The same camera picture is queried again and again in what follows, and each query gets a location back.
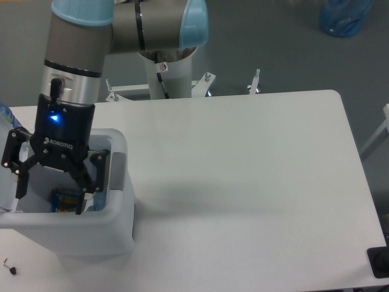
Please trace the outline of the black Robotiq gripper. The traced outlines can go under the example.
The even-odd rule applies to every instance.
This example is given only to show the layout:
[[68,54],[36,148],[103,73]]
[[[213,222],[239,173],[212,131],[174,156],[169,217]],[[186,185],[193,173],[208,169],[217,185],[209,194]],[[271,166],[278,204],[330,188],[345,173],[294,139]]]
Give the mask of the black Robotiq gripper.
[[[50,97],[39,95],[34,133],[24,127],[10,130],[2,155],[2,166],[16,175],[17,199],[26,195],[29,170],[37,163],[69,172],[80,191],[77,215],[84,212],[87,201],[106,189],[110,151],[89,150],[94,111],[95,105],[53,103]],[[21,146],[29,141],[34,154],[21,161]]]

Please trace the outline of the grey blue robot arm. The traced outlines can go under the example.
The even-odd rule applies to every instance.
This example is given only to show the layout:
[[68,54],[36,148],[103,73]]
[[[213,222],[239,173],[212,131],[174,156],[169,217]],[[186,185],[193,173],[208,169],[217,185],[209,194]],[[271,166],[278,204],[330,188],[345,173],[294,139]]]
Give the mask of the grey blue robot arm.
[[53,1],[51,10],[35,130],[11,129],[1,164],[19,200],[35,165],[70,174],[80,214],[108,183],[110,152],[89,148],[106,55],[203,46],[208,11],[205,1]]

